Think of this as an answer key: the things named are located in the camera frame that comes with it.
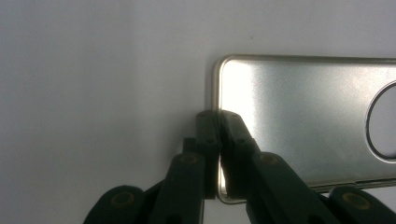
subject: shiny metallic surface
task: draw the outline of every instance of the shiny metallic surface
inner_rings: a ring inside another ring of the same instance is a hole
[[[395,60],[232,55],[213,81],[214,109],[241,115],[260,149],[313,189],[395,184],[396,160],[375,153],[366,127]]]

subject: rectangular metal case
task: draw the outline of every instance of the rectangular metal case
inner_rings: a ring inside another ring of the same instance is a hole
[[[213,78],[213,109],[241,115],[260,149],[311,188],[395,185],[395,160],[368,134],[375,99],[396,80],[395,60],[231,55]]]

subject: oval window on metal lid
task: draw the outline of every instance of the oval window on metal lid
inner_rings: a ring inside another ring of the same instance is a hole
[[[380,160],[396,162],[396,82],[388,84],[372,101],[366,134],[371,150]]]

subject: gray background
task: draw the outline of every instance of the gray background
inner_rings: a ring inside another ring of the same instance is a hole
[[[396,2],[0,0],[0,222],[164,178],[231,53],[396,57]],[[395,188],[374,191],[396,210]],[[205,223],[248,223],[207,202]]]

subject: silver metal tin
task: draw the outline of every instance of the silver metal tin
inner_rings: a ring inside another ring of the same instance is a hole
[[[213,109],[241,115],[260,149],[312,189],[396,185],[396,160],[368,134],[371,108],[396,81],[394,59],[232,55],[213,77]]]

